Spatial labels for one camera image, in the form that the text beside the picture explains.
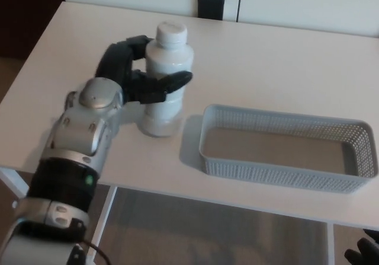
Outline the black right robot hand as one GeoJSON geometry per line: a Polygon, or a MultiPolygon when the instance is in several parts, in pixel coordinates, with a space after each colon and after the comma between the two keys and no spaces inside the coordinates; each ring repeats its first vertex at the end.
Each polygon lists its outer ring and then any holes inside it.
{"type": "Polygon", "coordinates": [[[378,231],[363,229],[366,235],[370,237],[361,238],[356,245],[358,251],[347,249],[344,257],[352,265],[377,265],[378,264],[378,231]]]}

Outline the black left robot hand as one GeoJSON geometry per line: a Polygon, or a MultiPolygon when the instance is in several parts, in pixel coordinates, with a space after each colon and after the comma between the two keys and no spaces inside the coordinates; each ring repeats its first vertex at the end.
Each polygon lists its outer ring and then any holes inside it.
{"type": "Polygon", "coordinates": [[[178,91],[192,80],[193,74],[189,71],[179,71],[156,79],[140,70],[133,70],[133,61],[146,57],[146,46],[152,40],[141,35],[113,43],[108,46],[98,64],[95,77],[116,82],[121,87],[123,104],[164,102],[168,94],[178,91]]]}

